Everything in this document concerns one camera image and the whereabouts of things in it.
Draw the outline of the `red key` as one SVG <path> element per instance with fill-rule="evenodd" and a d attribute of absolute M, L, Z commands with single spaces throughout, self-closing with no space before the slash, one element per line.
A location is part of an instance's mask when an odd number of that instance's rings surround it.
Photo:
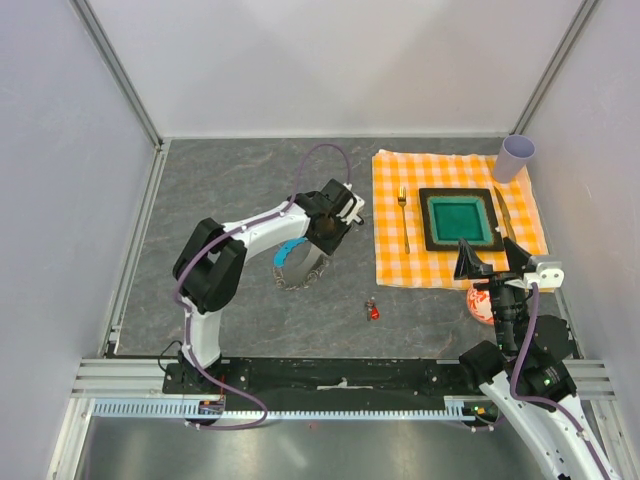
<path fill-rule="evenodd" d="M 375 321 L 380 318 L 380 312 L 374 298 L 370 298 L 365 302 L 365 312 L 368 321 Z"/>

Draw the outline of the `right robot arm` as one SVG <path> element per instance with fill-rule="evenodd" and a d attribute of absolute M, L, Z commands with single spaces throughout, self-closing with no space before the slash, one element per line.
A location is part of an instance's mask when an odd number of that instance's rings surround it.
<path fill-rule="evenodd" d="M 546 478 L 616 479 L 565 364 L 572 352 L 567 323 L 539 312 L 542 291 L 563 283 L 562 265 L 510 238 L 503 245 L 509 268 L 496 271 L 467 240 L 458 242 L 454 277 L 488 293 L 496 336 L 460 356 L 459 384 L 497 407 Z"/>

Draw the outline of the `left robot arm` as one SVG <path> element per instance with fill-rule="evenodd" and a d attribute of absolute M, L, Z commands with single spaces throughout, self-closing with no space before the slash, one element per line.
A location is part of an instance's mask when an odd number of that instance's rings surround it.
<path fill-rule="evenodd" d="M 346 234 L 364 220 L 365 201 L 349 184 L 330 180 L 322 190 L 298 193 L 259 215 L 226 224 L 198 223 L 173 267 L 175 298 L 185 310 L 185 382 L 208 393 L 219 382 L 223 309 L 235 296 L 246 262 L 275 246 L 303 239 L 311 244 L 302 274 L 334 254 Z"/>

